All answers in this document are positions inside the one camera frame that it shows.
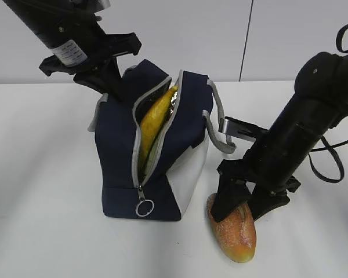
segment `navy blue bag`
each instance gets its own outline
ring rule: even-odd
[[[155,140],[146,176],[139,181],[139,124],[171,82],[168,74],[144,60],[123,75],[128,88],[123,102],[104,94],[97,103],[89,131],[95,132],[106,216],[180,220],[205,163],[209,142],[206,124],[216,147],[228,153],[234,151],[229,138],[227,144],[215,139],[209,121],[215,85],[205,75],[181,71],[173,112]]]

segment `silver zipper pull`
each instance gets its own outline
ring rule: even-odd
[[[138,215],[139,217],[146,217],[146,216],[149,216],[151,213],[152,213],[152,211],[153,211],[153,209],[154,209],[154,207],[155,207],[155,204],[154,204],[154,202],[152,201],[152,200],[147,200],[146,199],[146,197],[145,197],[145,195],[144,195],[144,192],[143,192],[143,188],[142,188],[142,186],[138,186],[138,197],[139,197],[139,203],[137,204],[137,206],[136,206],[136,208],[135,208],[135,213],[136,213],[136,215]],[[147,213],[145,213],[145,214],[141,214],[140,212],[139,212],[139,207],[143,204],[143,203],[146,203],[146,202],[148,202],[148,203],[151,203],[151,209],[149,209],[149,211],[147,212]]]
[[[142,189],[142,187],[140,185],[138,187],[138,197],[139,197],[139,200],[141,202],[144,202],[146,200],[146,197],[145,197],[145,195],[143,193],[143,189]]]

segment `white table surface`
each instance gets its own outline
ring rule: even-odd
[[[293,82],[217,86],[228,115],[266,128],[293,93]],[[339,148],[346,169],[340,184],[320,181],[305,160],[290,204],[256,222],[255,258],[237,264],[205,222],[205,201],[226,157],[212,146],[180,222],[103,215],[99,160],[86,131],[98,98],[72,84],[0,85],[0,278],[348,278],[348,146]],[[331,143],[347,138],[348,118],[327,134]],[[234,159],[250,146],[236,143]],[[338,176],[329,154],[313,156],[323,173]]]

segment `white label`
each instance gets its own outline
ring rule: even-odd
[[[57,48],[51,49],[51,51],[66,67],[80,65],[88,59],[85,52],[72,39]]]

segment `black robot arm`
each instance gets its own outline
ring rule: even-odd
[[[124,88],[117,57],[137,55],[141,43],[134,33],[107,35],[95,13],[109,0],[3,0],[53,52],[40,69],[75,75],[74,81],[121,99]]]
[[[338,33],[339,50],[347,29],[348,25]],[[246,201],[255,220],[288,204],[287,191],[295,192],[300,186],[292,176],[295,170],[316,143],[324,140],[324,133],[347,116],[348,55],[341,57],[322,52],[300,70],[295,80],[295,94],[270,130],[225,118],[220,132],[254,144],[243,159],[224,160],[218,167],[220,182],[211,210],[214,219],[222,221]],[[327,148],[335,157],[336,152],[329,146]],[[326,181],[338,182],[341,179]],[[246,182],[256,184],[252,194]]]

